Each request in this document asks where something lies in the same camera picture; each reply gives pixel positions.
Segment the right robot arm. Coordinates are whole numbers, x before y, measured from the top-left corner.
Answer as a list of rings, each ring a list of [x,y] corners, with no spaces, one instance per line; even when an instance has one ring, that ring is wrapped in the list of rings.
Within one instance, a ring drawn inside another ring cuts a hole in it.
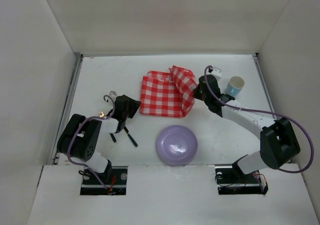
[[[213,75],[198,79],[193,96],[203,101],[212,113],[238,124],[259,139],[258,151],[232,164],[235,176],[243,177],[265,168],[278,170],[300,153],[300,145],[288,119],[273,119],[247,111],[234,97],[221,93]]]

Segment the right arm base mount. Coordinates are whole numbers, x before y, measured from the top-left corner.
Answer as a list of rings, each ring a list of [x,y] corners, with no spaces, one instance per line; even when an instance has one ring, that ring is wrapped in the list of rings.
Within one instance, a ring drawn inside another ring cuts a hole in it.
[[[214,180],[219,195],[266,195],[269,185],[259,170],[237,173],[231,164],[216,165]]]

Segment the blue white mug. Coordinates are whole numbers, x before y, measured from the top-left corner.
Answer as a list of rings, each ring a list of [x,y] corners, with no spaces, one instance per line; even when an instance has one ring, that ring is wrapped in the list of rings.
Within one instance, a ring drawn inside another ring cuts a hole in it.
[[[245,81],[242,77],[233,76],[228,81],[228,84],[225,88],[225,93],[232,97],[236,97],[241,92],[244,85]]]

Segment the aluminium table rail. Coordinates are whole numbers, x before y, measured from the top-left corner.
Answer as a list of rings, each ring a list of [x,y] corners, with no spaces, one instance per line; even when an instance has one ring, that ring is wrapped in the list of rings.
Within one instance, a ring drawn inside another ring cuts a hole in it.
[[[56,164],[58,140],[59,140],[63,130],[65,129],[66,124],[68,123],[69,115],[70,115],[71,108],[72,108],[72,103],[73,103],[75,92],[76,92],[77,83],[78,83],[79,76],[80,76],[80,71],[81,71],[82,61],[83,61],[83,54],[80,52],[75,52],[74,57],[75,57],[75,63],[74,63],[72,75],[70,78],[67,94],[65,97],[63,111],[62,111],[62,115],[60,118],[57,134],[56,134],[56,137],[55,137],[54,142],[52,144],[51,153],[49,156],[49,160],[47,162],[48,165],[55,165]]]
[[[268,88],[267,88],[267,85],[266,85],[266,82],[265,82],[265,79],[264,79],[264,76],[263,76],[263,73],[262,73],[262,70],[261,70],[258,54],[257,53],[252,54],[252,58],[253,58],[253,61],[255,63],[255,67],[256,67],[257,73],[259,75],[259,79],[260,79],[260,82],[262,84],[262,88],[263,88],[265,97],[267,99],[269,110],[271,112],[273,112],[273,114],[271,116],[274,119],[277,119],[278,117],[275,115],[274,106],[273,106],[273,103],[272,103],[272,100],[271,100],[271,97],[270,97],[270,94],[269,94],[269,91],[268,91]]]

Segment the right aluminium table rail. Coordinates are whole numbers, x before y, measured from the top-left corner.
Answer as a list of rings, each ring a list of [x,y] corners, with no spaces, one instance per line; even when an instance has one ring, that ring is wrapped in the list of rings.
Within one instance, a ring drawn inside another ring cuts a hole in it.
[[[274,106],[273,106],[273,103],[272,103],[272,100],[271,100],[271,97],[270,97],[270,94],[269,94],[269,91],[268,91],[268,88],[267,88],[267,85],[266,85],[266,82],[265,82],[265,79],[264,79],[264,76],[263,76],[263,73],[262,73],[262,70],[261,70],[258,54],[257,53],[252,54],[252,58],[253,58],[253,61],[255,63],[255,67],[256,67],[257,73],[259,75],[259,79],[260,79],[260,82],[262,84],[262,88],[263,88],[265,97],[267,99],[269,110],[271,112],[273,112],[273,114],[271,116],[274,119],[277,119],[278,117],[275,115]]]

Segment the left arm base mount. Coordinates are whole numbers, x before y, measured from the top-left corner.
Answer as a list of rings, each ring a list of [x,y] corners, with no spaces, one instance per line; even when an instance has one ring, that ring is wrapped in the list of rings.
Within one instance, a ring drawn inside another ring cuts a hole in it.
[[[105,173],[96,173],[99,179],[89,170],[79,170],[82,176],[81,196],[124,196],[127,193],[127,166],[106,167]]]

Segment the purple plastic plate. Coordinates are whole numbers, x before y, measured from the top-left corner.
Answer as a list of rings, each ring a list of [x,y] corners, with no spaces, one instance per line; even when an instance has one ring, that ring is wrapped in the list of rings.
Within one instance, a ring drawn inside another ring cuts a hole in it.
[[[195,157],[198,140],[195,134],[182,125],[164,128],[156,138],[156,151],[166,165],[188,165]]]

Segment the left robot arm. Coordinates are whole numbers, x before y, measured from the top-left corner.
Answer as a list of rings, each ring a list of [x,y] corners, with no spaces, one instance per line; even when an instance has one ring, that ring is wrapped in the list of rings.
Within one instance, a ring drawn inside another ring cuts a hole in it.
[[[111,179],[112,163],[96,152],[96,146],[102,125],[112,141],[117,140],[115,134],[122,131],[128,133],[127,119],[133,119],[141,106],[141,102],[117,95],[115,91],[103,96],[103,100],[111,105],[111,110],[97,116],[86,117],[73,114],[57,142],[57,152],[67,156],[70,163],[84,167],[86,177],[95,176],[102,183]]]

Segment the red white checkered cloth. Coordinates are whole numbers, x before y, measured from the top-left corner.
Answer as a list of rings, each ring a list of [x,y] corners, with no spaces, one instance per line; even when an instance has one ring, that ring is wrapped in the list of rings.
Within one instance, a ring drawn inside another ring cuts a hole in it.
[[[151,70],[143,76],[140,92],[142,115],[184,118],[195,104],[194,73],[172,66],[169,72]]]

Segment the left aluminium table rail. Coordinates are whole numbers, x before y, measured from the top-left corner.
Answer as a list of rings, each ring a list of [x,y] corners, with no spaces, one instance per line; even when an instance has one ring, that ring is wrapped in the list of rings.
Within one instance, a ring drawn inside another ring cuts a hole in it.
[[[77,83],[78,83],[79,76],[80,76],[80,71],[81,71],[82,61],[83,61],[83,54],[80,52],[75,52],[74,57],[75,57],[75,63],[74,63],[72,75],[70,78],[67,94],[65,97],[63,111],[62,111],[62,115],[60,118],[57,134],[56,134],[56,137],[55,137],[54,142],[52,144],[51,153],[49,156],[49,160],[47,162],[48,165],[55,165],[56,164],[58,140],[59,140],[63,130],[65,129],[66,124],[68,123],[69,115],[70,115],[71,108],[72,108],[72,103],[73,103],[75,92],[76,92]]]

